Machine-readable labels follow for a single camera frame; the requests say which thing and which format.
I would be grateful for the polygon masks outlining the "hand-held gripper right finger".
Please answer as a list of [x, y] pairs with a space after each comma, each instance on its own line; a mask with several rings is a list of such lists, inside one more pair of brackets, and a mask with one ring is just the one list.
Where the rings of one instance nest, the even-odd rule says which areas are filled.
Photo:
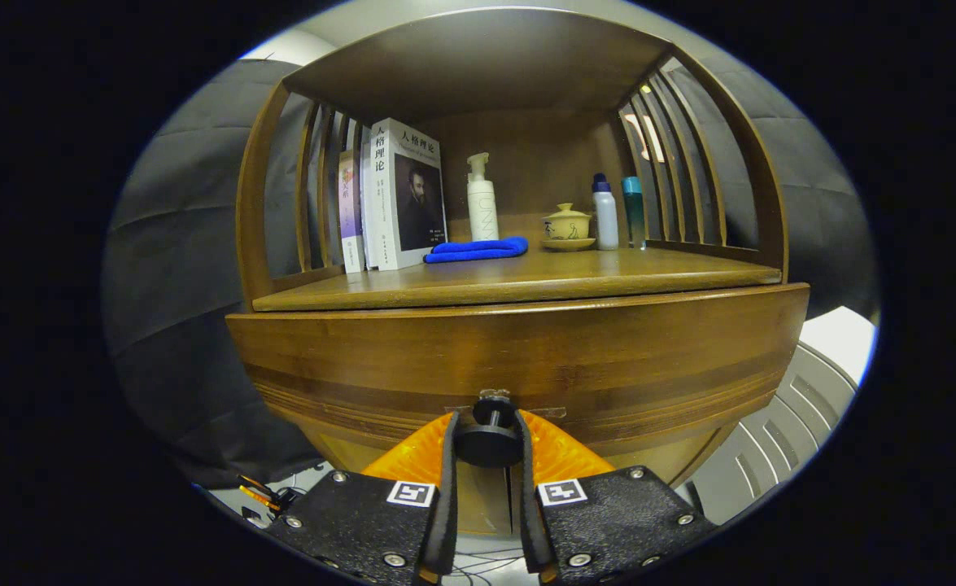
[[520, 538], [541, 585], [624, 585], [718, 531], [648, 467], [617, 468], [524, 409], [516, 422]]

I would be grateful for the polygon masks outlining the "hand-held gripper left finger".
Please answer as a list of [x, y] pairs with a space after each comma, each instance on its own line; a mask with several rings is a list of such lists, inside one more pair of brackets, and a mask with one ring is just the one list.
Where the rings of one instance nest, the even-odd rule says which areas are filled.
[[438, 585], [454, 570], [460, 415], [426, 423], [362, 471], [331, 470], [274, 512], [269, 540], [352, 585]]

